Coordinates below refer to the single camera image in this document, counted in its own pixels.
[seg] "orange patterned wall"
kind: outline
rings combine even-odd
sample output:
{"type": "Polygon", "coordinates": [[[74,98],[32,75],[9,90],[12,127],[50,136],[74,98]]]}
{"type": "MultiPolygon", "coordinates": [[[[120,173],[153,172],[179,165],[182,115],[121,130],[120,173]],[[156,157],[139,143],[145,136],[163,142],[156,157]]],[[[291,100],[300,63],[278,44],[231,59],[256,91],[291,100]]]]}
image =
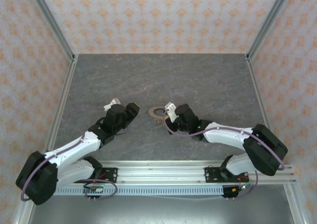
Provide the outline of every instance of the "orange patterned wall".
{"type": "Polygon", "coordinates": [[[288,0],[252,61],[274,133],[317,221],[317,0],[288,0]]]}
{"type": "Polygon", "coordinates": [[[275,0],[46,0],[89,53],[246,53],[275,0]]]}
{"type": "Polygon", "coordinates": [[[27,157],[43,150],[69,60],[33,0],[0,0],[0,223],[10,224],[27,157]]]}

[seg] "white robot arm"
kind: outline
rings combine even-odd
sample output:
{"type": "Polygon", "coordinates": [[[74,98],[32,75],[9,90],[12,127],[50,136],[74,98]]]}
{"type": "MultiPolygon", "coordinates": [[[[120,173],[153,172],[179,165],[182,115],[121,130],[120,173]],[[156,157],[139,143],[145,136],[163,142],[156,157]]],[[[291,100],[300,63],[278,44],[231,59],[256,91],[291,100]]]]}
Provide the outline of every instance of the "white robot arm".
{"type": "Polygon", "coordinates": [[[36,151],[29,156],[15,183],[21,190],[25,189],[25,194],[36,205],[46,202],[56,188],[81,179],[98,178],[102,165],[97,160],[78,159],[111,142],[137,116],[140,107],[136,103],[124,107],[118,99],[113,99],[104,109],[106,116],[83,136],[56,150],[44,154],[36,151]]]}
{"type": "Polygon", "coordinates": [[[189,135],[180,134],[180,136],[192,136],[198,141],[222,143],[246,152],[225,159],[220,167],[221,176],[225,179],[253,170],[273,176],[288,151],[264,125],[237,128],[209,120],[199,120],[187,104],[176,107],[173,103],[168,103],[165,111],[168,117],[164,122],[170,133],[175,133],[177,130],[185,131],[189,135]]]}

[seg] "gear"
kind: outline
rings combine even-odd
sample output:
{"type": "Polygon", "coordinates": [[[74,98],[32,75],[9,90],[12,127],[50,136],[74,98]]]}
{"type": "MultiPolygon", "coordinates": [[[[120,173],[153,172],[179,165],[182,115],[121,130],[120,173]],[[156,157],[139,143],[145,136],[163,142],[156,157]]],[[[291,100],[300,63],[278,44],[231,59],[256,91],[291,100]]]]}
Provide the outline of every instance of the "gear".
{"type": "Polygon", "coordinates": [[[156,115],[154,113],[155,110],[164,110],[165,105],[163,104],[156,104],[156,105],[153,105],[152,107],[150,107],[148,109],[148,114],[150,115],[150,117],[153,117],[157,122],[163,122],[164,120],[164,117],[163,116],[159,116],[159,115],[156,115]]]}

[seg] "gray stone surface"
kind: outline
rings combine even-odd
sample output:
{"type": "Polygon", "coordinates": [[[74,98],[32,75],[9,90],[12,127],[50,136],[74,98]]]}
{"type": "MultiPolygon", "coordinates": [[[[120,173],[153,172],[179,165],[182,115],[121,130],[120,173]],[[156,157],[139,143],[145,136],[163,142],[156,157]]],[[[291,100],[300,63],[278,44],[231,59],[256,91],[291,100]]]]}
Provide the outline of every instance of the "gray stone surface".
{"type": "MultiPolygon", "coordinates": [[[[55,148],[77,138],[67,114],[80,106],[103,107],[112,98],[141,109],[129,131],[93,152],[98,160],[223,160],[241,150],[169,135],[149,117],[155,104],[187,103],[201,119],[250,127],[264,123],[243,54],[80,55],[67,97],[55,148]]],[[[72,124],[88,129],[105,113],[72,115],[72,124]]]]}

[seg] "patterned wallpaper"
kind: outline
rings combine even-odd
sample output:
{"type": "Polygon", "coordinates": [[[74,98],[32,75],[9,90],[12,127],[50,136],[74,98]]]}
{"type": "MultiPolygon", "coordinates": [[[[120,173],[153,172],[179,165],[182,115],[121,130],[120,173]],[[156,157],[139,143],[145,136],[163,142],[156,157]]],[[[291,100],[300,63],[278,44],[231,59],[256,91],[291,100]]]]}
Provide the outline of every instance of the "patterned wallpaper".
{"type": "Polygon", "coordinates": [[[46,0],[76,54],[246,53],[275,0],[46,0]]]}
{"type": "Polygon", "coordinates": [[[69,65],[33,0],[0,0],[0,223],[13,222],[15,180],[42,150],[69,65]]]}
{"type": "Polygon", "coordinates": [[[252,61],[268,120],[317,222],[317,0],[288,0],[252,61]]]}

